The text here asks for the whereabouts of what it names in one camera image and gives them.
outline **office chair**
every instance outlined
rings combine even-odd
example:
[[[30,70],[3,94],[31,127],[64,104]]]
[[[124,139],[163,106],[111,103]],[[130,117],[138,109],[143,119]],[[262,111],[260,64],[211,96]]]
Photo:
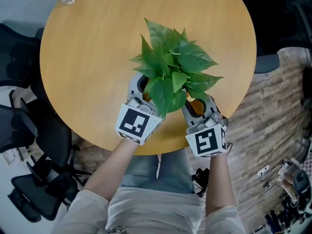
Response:
[[[39,51],[39,39],[25,37],[0,24],[0,86],[29,87]]]
[[[0,153],[30,146],[35,136],[21,119],[22,110],[0,105]]]
[[[41,161],[36,163],[32,174],[11,179],[14,189],[8,195],[17,209],[31,222],[40,221],[41,216],[54,220],[61,203],[69,206],[70,203],[65,199],[72,202],[78,193],[77,183],[67,171],[50,160]],[[59,173],[52,180],[48,177],[51,171]]]
[[[53,163],[68,171],[83,186],[84,183],[79,176],[91,175],[91,173],[74,168],[75,151],[79,150],[79,147],[72,146],[72,133],[69,127],[37,99],[26,104],[21,98],[20,107],[22,121],[36,137],[37,145],[44,152],[42,159],[49,157]]]
[[[277,52],[285,47],[312,49],[312,0],[243,0],[257,41],[255,73],[279,67]]]

